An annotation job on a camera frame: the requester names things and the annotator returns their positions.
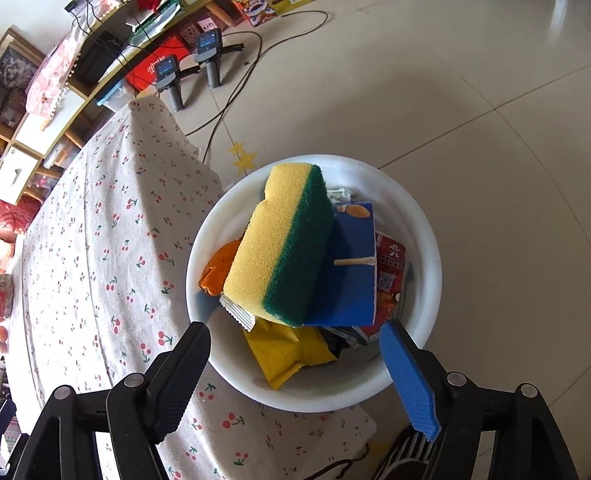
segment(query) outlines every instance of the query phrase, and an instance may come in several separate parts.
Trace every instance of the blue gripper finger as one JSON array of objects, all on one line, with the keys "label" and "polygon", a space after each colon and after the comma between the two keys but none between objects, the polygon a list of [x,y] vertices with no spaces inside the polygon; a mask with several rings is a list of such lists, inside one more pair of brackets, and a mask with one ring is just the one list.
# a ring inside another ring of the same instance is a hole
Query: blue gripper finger
[{"label": "blue gripper finger", "polygon": [[435,442],[441,432],[435,393],[390,322],[381,328],[379,350],[413,428]]}]

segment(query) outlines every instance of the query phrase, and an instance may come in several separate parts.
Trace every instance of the floor tile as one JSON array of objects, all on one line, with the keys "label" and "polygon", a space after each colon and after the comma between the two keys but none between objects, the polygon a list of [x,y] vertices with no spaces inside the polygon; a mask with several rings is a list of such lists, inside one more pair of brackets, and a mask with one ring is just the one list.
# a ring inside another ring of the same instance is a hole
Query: floor tile
[{"label": "floor tile", "polygon": [[397,0],[364,11],[405,28],[493,106],[591,64],[582,0]]},{"label": "floor tile", "polygon": [[548,170],[591,238],[591,68],[499,109]]},{"label": "floor tile", "polygon": [[477,385],[548,401],[589,363],[591,249],[548,174],[496,112],[384,171],[429,218],[443,293],[430,349]]},{"label": "floor tile", "polygon": [[551,407],[580,479],[591,477],[591,369]]},{"label": "floor tile", "polygon": [[[218,106],[233,88],[214,90]],[[226,124],[257,167],[307,153],[379,167],[488,109],[426,48],[358,11],[270,51]]]},{"label": "floor tile", "polygon": [[[180,63],[182,70],[193,65],[195,65],[195,62],[192,57],[186,57]],[[185,108],[173,115],[179,127],[185,134],[203,125],[219,113],[211,91],[207,87],[207,76],[204,72],[184,78],[181,81],[181,94]],[[170,93],[168,91],[162,92],[160,98],[172,112]],[[193,145],[201,149],[201,159],[203,159],[205,155],[207,142],[209,141],[214,124],[215,122],[187,137]],[[235,161],[236,158],[229,152],[230,148],[232,148],[232,140],[225,125],[222,124],[217,129],[216,135],[213,138],[210,152],[206,158],[206,163],[210,168],[217,172],[218,175],[220,175],[222,185],[225,189],[239,178],[238,169],[232,165],[232,162]]]}]

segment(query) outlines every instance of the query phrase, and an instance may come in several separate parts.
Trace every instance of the display screen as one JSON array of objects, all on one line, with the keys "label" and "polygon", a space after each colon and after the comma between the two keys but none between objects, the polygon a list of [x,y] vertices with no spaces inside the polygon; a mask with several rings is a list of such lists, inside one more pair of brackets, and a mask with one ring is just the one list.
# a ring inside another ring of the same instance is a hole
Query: display screen
[{"label": "display screen", "polygon": [[160,77],[166,77],[166,75],[174,72],[176,69],[174,57],[166,57],[164,60],[160,60],[156,64],[156,71]]},{"label": "display screen", "polygon": [[217,35],[215,31],[205,32],[199,36],[199,48],[212,46],[217,43]]}]

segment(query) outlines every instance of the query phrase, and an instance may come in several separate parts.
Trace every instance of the yellow sponge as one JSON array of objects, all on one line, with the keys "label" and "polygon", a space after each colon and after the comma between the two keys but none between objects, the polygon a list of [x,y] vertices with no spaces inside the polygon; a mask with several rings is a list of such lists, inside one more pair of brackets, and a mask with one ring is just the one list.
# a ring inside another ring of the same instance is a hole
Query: yellow sponge
[{"label": "yellow sponge", "polygon": [[256,316],[301,326],[332,224],[320,168],[275,166],[224,283],[226,297]]}]

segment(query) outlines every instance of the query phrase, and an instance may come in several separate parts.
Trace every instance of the red box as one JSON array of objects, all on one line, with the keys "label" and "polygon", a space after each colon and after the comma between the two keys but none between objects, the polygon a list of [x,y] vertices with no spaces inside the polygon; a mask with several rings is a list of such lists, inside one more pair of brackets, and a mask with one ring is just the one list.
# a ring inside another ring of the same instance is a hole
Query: red box
[{"label": "red box", "polygon": [[154,53],[149,54],[140,62],[125,78],[134,86],[134,88],[141,92],[148,88],[156,81],[156,71],[154,66],[162,59],[174,55],[178,61],[191,55],[191,51],[187,48],[184,41],[177,35],[170,37],[160,45]]}]

